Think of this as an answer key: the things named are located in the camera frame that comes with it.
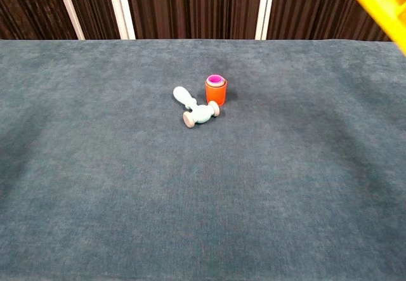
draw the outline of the yellow object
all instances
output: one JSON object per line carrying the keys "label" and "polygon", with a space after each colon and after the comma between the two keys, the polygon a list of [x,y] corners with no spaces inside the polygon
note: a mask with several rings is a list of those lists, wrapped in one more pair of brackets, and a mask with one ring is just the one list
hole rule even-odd
{"label": "yellow object", "polygon": [[406,55],[406,0],[358,0]]}

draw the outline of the toy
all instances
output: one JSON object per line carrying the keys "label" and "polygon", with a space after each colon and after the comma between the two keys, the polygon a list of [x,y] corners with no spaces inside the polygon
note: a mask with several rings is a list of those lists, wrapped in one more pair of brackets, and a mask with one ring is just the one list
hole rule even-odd
{"label": "toy", "polygon": [[227,80],[220,75],[210,75],[205,85],[207,102],[215,101],[222,106],[226,101]]}
{"label": "toy", "polygon": [[406,55],[406,0],[358,0]]}
{"label": "toy", "polygon": [[220,114],[220,108],[216,102],[210,101],[208,105],[197,105],[196,99],[181,86],[173,89],[173,96],[188,110],[192,110],[192,112],[183,113],[183,121],[188,127],[194,127],[196,122],[202,124],[208,121],[211,116],[217,117]]}

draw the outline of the dark brown curtain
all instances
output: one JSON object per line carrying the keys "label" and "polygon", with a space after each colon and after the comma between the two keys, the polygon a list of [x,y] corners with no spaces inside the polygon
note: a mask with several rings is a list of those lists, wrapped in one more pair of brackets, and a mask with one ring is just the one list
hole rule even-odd
{"label": "dark brown curtain", "polygon": [[273,0],[267,38],[389,39],[356,0]]}
{"label": "dark brown curtain", "polygon": [[0,39],[77,39],[63,0],[0,0]]}
{"label": "dark brown curtain", "polygon": [[72,0],[85,39],[120,39],[111,0]]}
{"label": "dark brown curtain", "polygon": [[254,39],[259,0],[129,0],[138,39]]}

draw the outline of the gray-blue fabric surface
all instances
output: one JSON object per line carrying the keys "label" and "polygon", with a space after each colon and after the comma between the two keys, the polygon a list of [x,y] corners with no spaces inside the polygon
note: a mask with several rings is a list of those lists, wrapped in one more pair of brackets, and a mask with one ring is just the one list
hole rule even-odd
{"label": "gray-blue fabric surface", "polygon": [[0,41],[0,120],[1,279],[406,276],[394,44]]}

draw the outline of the toy hammer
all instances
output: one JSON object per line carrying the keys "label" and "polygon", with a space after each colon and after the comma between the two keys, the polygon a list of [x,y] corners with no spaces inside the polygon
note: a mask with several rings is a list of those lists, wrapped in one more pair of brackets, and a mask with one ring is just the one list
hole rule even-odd
{"label": "toy hammer", "polygon": [[196,122],[202,124],[208,121],[212,115],[217,117],[220,114],[220,108],[215,101],[210,101],[208,105],[197,105],[196,99],[192,98],[190,93],[181,86],[173,89],[173,96],[188,110],[192,110],[192,112],[183,113],[183,121],[188,127],[194,127]]}

